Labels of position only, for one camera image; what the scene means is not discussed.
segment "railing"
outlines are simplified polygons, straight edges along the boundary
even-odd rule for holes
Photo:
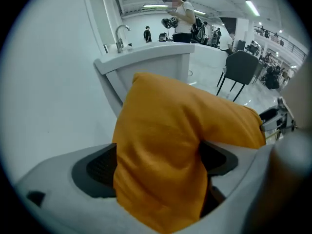
[[[271,38],[272,41],[280,44],[281,46],[283,46],[284,48],[286,48],[287,50],[292,52],[294,55],[296,55],[302,61],[304,61],[307,57],[307,55],[301,49],[299,49],[296,45],[294,45],[293,43],[291,43],[290,41],[288,41],[287,39],[285,39],[279,35],[274,36],[275,33],[272,31],[269,31],[266,29],[262,30],[260,27],[254,26],[253,32],[256,35],[261,35],[261,36],[264,36],[264,37],[269,38],[269,39]]]

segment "orange towel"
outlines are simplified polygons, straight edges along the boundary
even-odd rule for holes
[[[113,137],[119,204],[160,233],[195,223],[208,184],[200,141],[258,149],[261,123],[254,110],[186,83],[135,74]]]

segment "white sink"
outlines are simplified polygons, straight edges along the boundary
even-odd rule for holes
[[[187,82],[190,53],[194,50],[195,45],[189,43],[151,42],[96,59],[94,64],[102,75],[102,87],[116,116],[135,73],[148,72]]]

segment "ceiling light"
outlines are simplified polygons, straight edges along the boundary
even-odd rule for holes
[[[251,2],[250,0],[246,0],[246,3],[247,3],[247,5],[249,6],[249,8],[251,8],[251,10],[253,11],[254,15],[257,16],[257,17],[259,17],[260,14],[259,14],[259,12],[257,11],[257,9],[255,8],[253,2]]]
[[[199,10],[194,10],[195,13],[198,13],[198,14],[201,14],[201,15],[205,15],[206,13],[205,12],[201,12]]]
[[[168,8],[168,6],[164,4],[149,4],[144,5],[143,8]]]

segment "white ceiling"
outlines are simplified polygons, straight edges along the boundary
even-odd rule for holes
[[[245,0],[188,0],[194,8],[207,13],[207,17],[214,19],[219,17],[247,18],[253,21],[261,21],[277,28],[288,31],[302,44],[309,47],[304,30],[299,23],[294,23],[295,15],[284,0],[251,0],[257,7],[260,16],[255,17],[246,5]],[[161,0],[119,0],[122,15],[131,15],[148,11],[143,9],[145,4],[163,4]]]

